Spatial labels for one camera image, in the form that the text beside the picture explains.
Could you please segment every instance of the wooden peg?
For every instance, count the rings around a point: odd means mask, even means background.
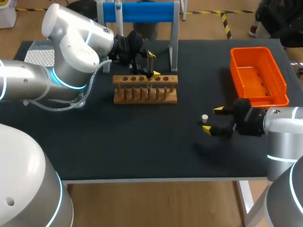
[[[143,88],[141,87],[140,88],[140,100],[142,100],[143,99]]]
[[[127,89],[124,88],[124,100],[127,100]]]
[[[120,93],[121,91],[121,84],[118,84],[118,94]]]
[[[134,87],[132,87],[132,100],[134,100]]]
[[[166,99],[166,93],[167,93],[167,87],[164,88],[164,96],[163,96],[164,100]]]
[[[147,89],[147,98],[148,98],[148,100],[151,99],[151,88],[150,87]]]
[[[171,85],[170,85],[170,93],[173,93],[173,92],[174,92],[174,88],[175,88],[175,85],[174,85],[174,84],[171,84]]]
[[[159,88],[156,89],[156,100],[159,99]]]

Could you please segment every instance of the blue bar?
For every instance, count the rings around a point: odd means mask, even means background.
[[[123,22],[173,22],[173,2],[123,2]],[[103,3],[104,22],[116,22],[115,3]]]

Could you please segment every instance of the orange crate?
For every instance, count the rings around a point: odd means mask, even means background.
[[[254,107],[286,106],[285,80],[266,47],[233,48],[232,79],[240,98],[249,98]]]

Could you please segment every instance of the white cylinder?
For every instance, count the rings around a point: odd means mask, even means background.
[[[202,122],[203,122],[203,123],[206,123],[207,120],[208,120],[208,116],[207,116],[206,114],[203,114],[203,115],[202,115]]]

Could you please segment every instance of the black table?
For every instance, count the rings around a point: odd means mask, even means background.
[[[31,42],[23,42],[15,59],[24,60]],[[145,43],[157,55],[154,69],[170,74],[168,42]],[[176,105],[114,105],[112,75],[129,74],[112,66],[96,76],[86,105],[51,113],[22,102],[3,102],[0,123],[32,136],[62,180],[265,177],[267,139],[209,137],[197,125],[202,114],[210,123],[228,117],[212,109],[237,97],[230,49],[268,47],[287,82],[290,106],[303,106],[303,91],[279,40],[179,41]]]

